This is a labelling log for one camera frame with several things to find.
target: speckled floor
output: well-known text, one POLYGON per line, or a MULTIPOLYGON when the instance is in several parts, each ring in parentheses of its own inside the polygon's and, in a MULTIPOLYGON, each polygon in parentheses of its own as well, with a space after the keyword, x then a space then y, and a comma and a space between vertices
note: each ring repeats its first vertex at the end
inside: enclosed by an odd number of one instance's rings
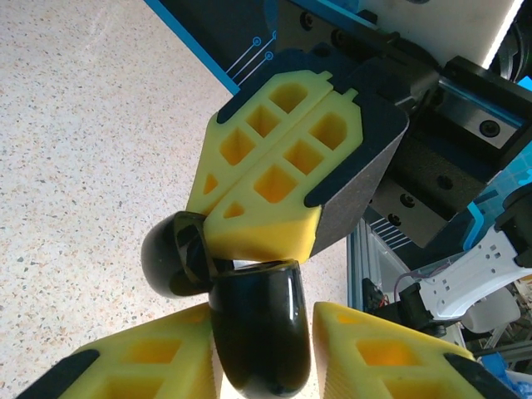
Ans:
MULTIPOLYGON (((76 348, 201 303, 152 292, 150 227, 185 207, 229 93, 141 1, 0 4, 0 397, 76 348)), ((345 244, 303 266, 345 303, 345 244)), ((239 395, 224 384, 223 398, 239 395)), ((298 396, 318 397, 315 373, 298 396)))

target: terrazzo floor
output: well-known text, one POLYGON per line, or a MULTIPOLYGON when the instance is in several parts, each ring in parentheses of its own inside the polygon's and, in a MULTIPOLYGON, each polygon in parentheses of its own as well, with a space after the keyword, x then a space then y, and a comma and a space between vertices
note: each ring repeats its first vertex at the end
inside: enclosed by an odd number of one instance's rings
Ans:
MULTIPOLYGON (((85 343, 206 300, 151 291, 140 245, 185 207, 228 99, 141 0, 0 3, 1 398, 85 343)), ((347 301, 345 243, 302 270, 309 312, 347 301)), ((315 397, 313 371, 298 398, 315 397)))

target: yellow foam pad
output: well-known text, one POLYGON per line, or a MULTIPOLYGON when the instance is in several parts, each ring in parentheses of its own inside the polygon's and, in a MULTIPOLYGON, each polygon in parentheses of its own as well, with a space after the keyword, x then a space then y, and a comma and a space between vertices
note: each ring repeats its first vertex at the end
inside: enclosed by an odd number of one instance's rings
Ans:
POLYGON ((213 256, 310 256, 321 209, 304 198, 362 143, 357 93, 340 95, 329 77, 274 76, 225 124, 209 123, 187 210, 208 215, 213 256))
POLYGON ((222 371, 213 363, 205 303, 102 338, 77 352, 100 356, 61 399, 215 399, 222 371))
POLYGON ((481 399, 443 357, 462 347, 335 303, 316 303, 313 343, 324 399, 481 399))

